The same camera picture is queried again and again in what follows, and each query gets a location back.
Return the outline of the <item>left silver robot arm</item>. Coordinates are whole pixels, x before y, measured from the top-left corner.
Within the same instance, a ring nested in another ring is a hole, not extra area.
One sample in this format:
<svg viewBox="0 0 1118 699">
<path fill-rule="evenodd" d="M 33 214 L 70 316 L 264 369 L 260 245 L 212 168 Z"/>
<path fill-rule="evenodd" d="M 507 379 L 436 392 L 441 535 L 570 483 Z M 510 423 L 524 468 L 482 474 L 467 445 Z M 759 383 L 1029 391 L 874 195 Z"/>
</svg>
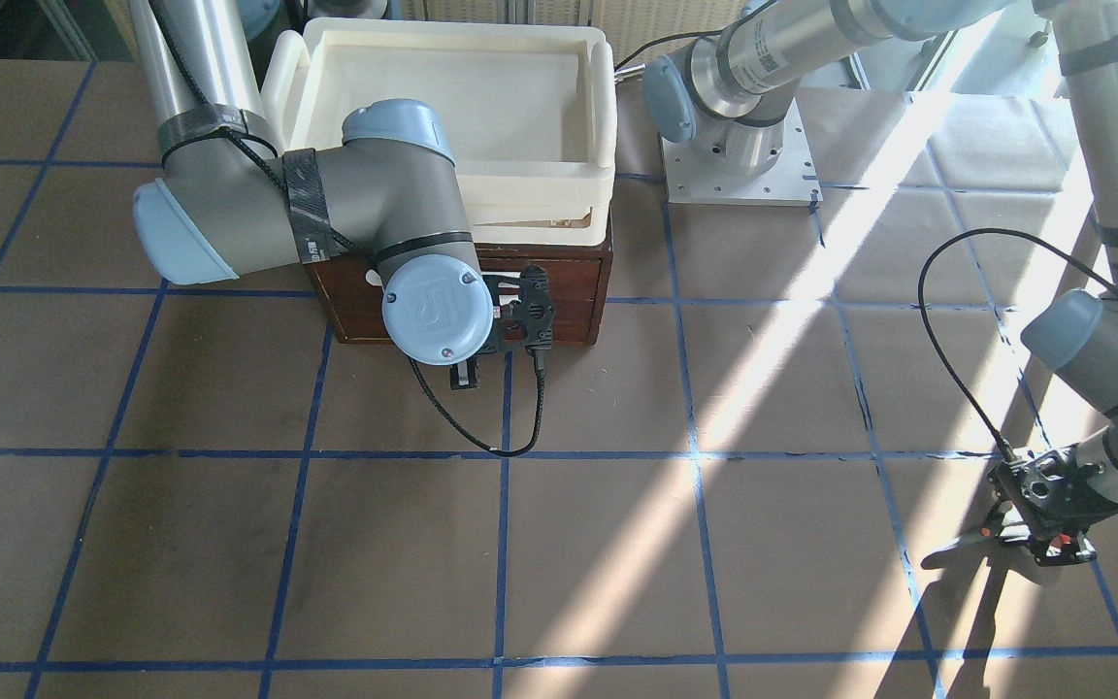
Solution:
<svg viewBox="0 0 1118 699">
<path fill-rule="evenodd" d="M 686 46 L 642 67 L 650 116 L 678 155 L 671 192 L 688 202 L 750 202 L 781 158 L 785 122 L 802 78 L 885 40 L 927 41 L 997 13 L 999 1 L 749 1 L 724 28 L 686 35 Z M 995 541 L 1027 549 L 1038 566 L 1096 560 L 1096 523 L 1118 514 L 1118 1 L 1035 1 L 1057 46 L 1069 110 L 1065 164 L 1090 191 L 1084 221 L 1108 273 L 1064 255 L 1099 283 L 1069 290 L 1022 328 L 1036 363 L 1103 417 L 1102 429 L 1046 451 L 1013 448 L 991 429 L 994 501 L 954 548 Z M 735 193 L 735 186 L 742 191 Z"/>
</svg>

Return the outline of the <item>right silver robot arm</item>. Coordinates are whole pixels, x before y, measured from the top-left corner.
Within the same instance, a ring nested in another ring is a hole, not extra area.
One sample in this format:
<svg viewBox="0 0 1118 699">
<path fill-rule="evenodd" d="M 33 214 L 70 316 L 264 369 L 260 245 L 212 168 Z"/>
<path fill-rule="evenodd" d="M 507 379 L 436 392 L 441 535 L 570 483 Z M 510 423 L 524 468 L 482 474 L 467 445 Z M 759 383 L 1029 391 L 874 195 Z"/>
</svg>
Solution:
<svg viewBox="0 0 1118 699">
<path fill-rule="evenodd" d="M 201 284 L 363 258 L 382 287 L 387 336 L 416 363 L 468 363 L 553 346 L 544 270 L 479 267 L 440 117 L 417 100 L 345 116 L 341 144 L 285 150 L 254 88 L 233 1 L 133 1 L 158 106 L 164 174 L 138 187 L 133 218 L 151 265 Z"/>
</svg>

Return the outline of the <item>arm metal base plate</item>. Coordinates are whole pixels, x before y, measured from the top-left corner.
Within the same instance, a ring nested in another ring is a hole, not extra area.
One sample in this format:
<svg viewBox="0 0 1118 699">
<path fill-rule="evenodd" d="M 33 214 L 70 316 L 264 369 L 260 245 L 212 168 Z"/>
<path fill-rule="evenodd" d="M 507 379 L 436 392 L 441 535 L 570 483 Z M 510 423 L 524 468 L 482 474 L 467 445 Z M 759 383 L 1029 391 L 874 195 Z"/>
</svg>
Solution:
<svg viewBox="0 0 1118 699">
<path fill-rule="evenodd" d="M 697 136 L 660 141 L 671 204 L 784 205 L 824 202 L 800 110 L 767 127 L 698 116 Z"/>
</svg>

